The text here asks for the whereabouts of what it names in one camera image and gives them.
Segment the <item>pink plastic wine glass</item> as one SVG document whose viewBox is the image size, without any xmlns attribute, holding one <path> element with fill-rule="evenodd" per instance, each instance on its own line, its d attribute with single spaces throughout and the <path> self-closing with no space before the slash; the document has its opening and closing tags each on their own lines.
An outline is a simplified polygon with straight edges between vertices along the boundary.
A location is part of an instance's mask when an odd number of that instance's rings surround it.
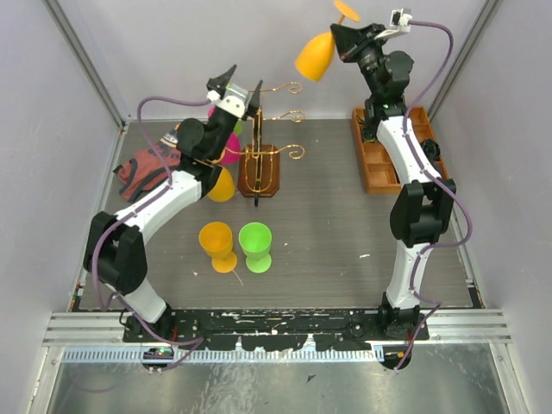
<svg viewBox="0 0 552 414">
<path fill-rule="evenodd" d="M 239 152 L 241 151 L 241 143 L 239 135 L 234 133 L 234 130 L 229 135 L 229 138 L 225 144 L 224 150 L 218 159 L 212 160 L 213 163 L 220 163 L 223 165 L 235 164 L 239 159 Z"/>
</svg>

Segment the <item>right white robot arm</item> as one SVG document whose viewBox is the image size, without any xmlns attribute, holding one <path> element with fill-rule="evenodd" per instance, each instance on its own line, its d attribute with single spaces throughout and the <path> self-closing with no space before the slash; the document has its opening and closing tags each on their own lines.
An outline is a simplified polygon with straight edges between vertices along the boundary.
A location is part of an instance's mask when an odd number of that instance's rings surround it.
<svg viewBox="0 0 552 414">
<path fill-rule="evenodd" d="M 415 136 L 405 89 L 413 68 L 404 51 L 384 53 L 386 40 L 399 29 L 372 23 L 351 28 L 334 23 L 330 32 L 344 63 L 355 63 L 371 92 L 365 102 L 365 127 L 383 145 L 401 184 L 390 213 L 397 241 L 392 279 L 378 308 L 379 332 L 390 340 L 411 334 L 421 320 L 420 287 L 427 259 L 449 227 L 455 182 L 443 179 Z"/>
</svg>

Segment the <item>yellow plastic wine glass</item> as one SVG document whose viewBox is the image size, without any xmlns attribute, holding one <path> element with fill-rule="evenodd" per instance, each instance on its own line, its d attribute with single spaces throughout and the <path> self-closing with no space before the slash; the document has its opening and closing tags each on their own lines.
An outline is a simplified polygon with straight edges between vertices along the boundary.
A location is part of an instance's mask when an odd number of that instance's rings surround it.
<svg viewBox="0 0 552 414">
<path fill-rule="evenodd" d="M 223 203 L 229 201 L 234 195 L 234 178 L 229 169 L 223 166 L 214 187 L 209 191 L 207 197 L 214 202 Z"/>
</svg>

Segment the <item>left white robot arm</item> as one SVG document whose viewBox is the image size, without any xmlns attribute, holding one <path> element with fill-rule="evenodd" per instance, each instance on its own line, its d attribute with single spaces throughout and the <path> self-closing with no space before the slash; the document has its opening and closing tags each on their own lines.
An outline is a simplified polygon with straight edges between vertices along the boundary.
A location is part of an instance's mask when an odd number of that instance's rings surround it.
<svg viewBox="0 0 552 414">
<path fill-rule="evenodd" d="M 176 214 L 211 192 L 222 175 L 218 161 L 235 125 L 255 115 L 260 89 L 232 83 L 236 68 L 210 78 L 207 99 L 214 110 L 206 122 L 184 119 L 177 130 L 179 163 L 166 180 L 142 200 L 91 220 L 84 269 L 94 289 L 106 286 L 113 298 L 133 313 L 142 332 L 154 342 L 173 342 L 175 322 L 170 305 L 147 279 L 146 244 Z"/>
</svg>

